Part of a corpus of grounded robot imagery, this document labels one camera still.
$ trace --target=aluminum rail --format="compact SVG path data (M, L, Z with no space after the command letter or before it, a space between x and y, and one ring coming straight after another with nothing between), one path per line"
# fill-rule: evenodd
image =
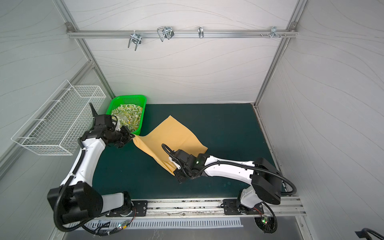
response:
M147 199L147 214L144 218L201 218L201 217L257 217L254 215L225 215L220 208L226 198L194 198L194 199ZM306 216L300 197L281 197L279 205L269 204L276 216ZM268 208L263 206L264 214L272 216ZM127 219L127 217L113 217L113 219Z
M139 34L144 38L159 38L156 30L151 31L69 31L69 38L130 38L132 33ZM174 30L172 38L199 38L198 30ZM276 30L280 37L295 38L297 31ZM271 30L204 30L204 38L269 38Z

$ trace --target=green led light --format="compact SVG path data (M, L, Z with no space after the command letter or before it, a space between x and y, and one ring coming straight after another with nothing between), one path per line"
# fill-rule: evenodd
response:
M268 223L268 217L264 217L263 220L262 220L262 223L263 224L267 224Z

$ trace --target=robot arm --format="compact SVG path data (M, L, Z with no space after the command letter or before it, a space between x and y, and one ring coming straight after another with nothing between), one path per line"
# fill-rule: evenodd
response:
M125 126L120 129L113 119L115 116L97 115L90 105L94 116L93 127L78 139L81 149L67 177L60 187L51 189L47 195L55 225L64 232L74 230L63 226L67 223L90 220L110 210L120 215L127 215L132 210L128 192L101 196L92 188L92 179L105 146L114 144L122 147L134 135Z
M199 154L197 157L183 150L172 151L165 144L164 151L177 169L174 171L180 183L186 179L194 179L200 176L220 176L236 179L249 184L238 196L238 207L245 206L253 208L260 202L278 205L281 195L292 195L296 193L296 187L288 179L272 166L264 158L255 161L239 162L219 159L208 154ZM292 187L290 192L281 192L282 182Z

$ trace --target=mounting plate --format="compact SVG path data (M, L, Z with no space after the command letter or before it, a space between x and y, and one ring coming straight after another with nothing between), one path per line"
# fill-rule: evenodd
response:
M243 215L240 212L234 211L234 210L237 210L236 201L237 201L237 199L224 199L223 200L223 203L226 206L229 206L229 207L224 207L224 214L225 215ZM259 210L262 214L264 213L263 206L261 203L256 204L255 208L257 210ZM248 212L246 213L246 215L258 215L259 214L259 212L255 209L250 209L250 208L247 208L247 209L248 209Z
M144 217L147 214L148 201L132 201L134 207L136 208L136 217ZM126 217L133 217L135 212L130 213ZM105 215L106 217L121 217L120 214L110 212Z

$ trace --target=patterned fabric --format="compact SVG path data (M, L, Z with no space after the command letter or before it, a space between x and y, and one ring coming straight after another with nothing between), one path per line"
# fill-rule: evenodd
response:
M131 132L136 131L140 126L141 113L143 108L134 104L121 104L112 110L121 125L127 126Z

